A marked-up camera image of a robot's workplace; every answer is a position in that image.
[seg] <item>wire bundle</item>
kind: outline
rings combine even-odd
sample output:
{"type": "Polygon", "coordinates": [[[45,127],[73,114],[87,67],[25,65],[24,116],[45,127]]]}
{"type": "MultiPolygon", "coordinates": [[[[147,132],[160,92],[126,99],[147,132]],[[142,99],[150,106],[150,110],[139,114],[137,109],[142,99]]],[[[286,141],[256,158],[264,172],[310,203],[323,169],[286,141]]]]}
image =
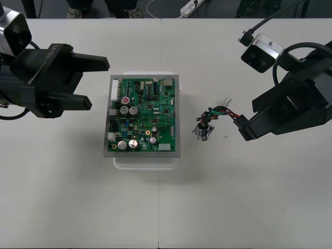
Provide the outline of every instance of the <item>wire bundle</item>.
{"type": "Polygon", "coordinates": [[[207,125],[211,120],[218,119],[220,115],[228,115],[233,120],[236,120],[240,116],[227,107],[224,106],[216,106],[215,108],[209,107],[209,111],[204,112],[201,117],[197,118],[197,121],[201,121],[202,124],[207,125]]]}

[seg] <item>connector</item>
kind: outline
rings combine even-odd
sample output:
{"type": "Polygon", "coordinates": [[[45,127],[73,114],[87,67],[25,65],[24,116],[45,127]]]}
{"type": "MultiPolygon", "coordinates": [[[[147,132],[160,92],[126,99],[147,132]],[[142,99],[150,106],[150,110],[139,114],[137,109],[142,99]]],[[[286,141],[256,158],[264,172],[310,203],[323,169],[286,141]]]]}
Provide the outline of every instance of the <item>connector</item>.
{"type": "Polygon", "coordinates": [[[209,139],[213,130],[214,127],[209,124],[198,123],[198,125],[192,131],[192,134],[194,134],[198,140],[204,142],[209,139]]]}
{"type": "Polygon", "coordinates": [[[245,116],[241,115],[233,123],[239,128],[239,132],[246,141],[257,138],[257,136],[254,134],[250,127],[249,120],[245,116]]]}

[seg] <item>camera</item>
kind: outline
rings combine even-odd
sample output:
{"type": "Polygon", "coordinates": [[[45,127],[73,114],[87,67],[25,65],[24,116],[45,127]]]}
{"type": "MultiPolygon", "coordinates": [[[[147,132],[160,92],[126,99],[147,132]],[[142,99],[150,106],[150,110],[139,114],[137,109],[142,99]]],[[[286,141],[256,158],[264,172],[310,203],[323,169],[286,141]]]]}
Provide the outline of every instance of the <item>camera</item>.
{"type": "Polygon", "coordinates": [[[284,48],[265,34],[258,34],[249,44],[241,59],[260,73],[276,64],[284,48]]]}
{"type": "Polygon", "coordinates": [[[0,53],[18,56],[32,35],[22,13],[0,6],[0,53]]]}

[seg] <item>electrolytic capacitor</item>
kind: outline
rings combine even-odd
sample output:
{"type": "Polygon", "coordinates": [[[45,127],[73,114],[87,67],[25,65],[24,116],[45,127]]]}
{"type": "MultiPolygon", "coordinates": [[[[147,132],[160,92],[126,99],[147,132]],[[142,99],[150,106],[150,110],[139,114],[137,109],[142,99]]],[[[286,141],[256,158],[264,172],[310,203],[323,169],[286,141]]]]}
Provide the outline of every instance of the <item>electrolytic capacitor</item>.
{"type": "Polygon", "coordinates": [[[129,109],[129,113],[132,117],[137,117],[139,115],[139,110],[137,107],[133,106],[129,109]]]}
{"type": "Polygon", "coordinates": [[[151,144],[156,144],[156,142],[157,142],[157,139],[155,137],[150,138],[150,143],[151,144]]]}
{"type": "Polygon", "coordinates": [[[124,97],[121,99],[121,103],[122,103],[122,105],[130,106],[130,98],[127,97],[127,96],[124,96],[124,97]]]}
{"type": "Polygon", "coordinates": [[[129,141],[129,148],[137,149],[138,147],[139,147],[139,143],[136,140],[130,140],[129,141]]]}
{"type": "Polygon", "coordinates": [[[126,106],[122,106],[122,107],[120,108],[120,113],[121,113],[122,115],[124,115],[124,116],[127,116],[128,113],[129,113],[129,109],[128,109],[128,107],[126,107],[126,106]]]}
{"type": "Polygon", "coordinates": [[[127,149],[127,143],[126,143],[125,141],[120,141],[120,142],[118,143],[118,148],[119,148],[120,150],[126,150],[126,149],[127,149]]]}

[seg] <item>circuit board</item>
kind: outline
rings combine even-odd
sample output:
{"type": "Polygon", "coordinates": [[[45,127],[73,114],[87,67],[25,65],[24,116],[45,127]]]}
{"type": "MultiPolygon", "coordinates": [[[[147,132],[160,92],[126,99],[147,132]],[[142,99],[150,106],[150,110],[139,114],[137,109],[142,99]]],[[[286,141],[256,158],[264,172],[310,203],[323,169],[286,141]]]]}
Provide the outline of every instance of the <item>circuit board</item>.
{"type": "Polygon", "coordinates": [[[108,110],[107,151],[121,154],[177,151],[178,85],[173,76],[122,76],[116,80],[116,101],[111,102],[108,110]]]}

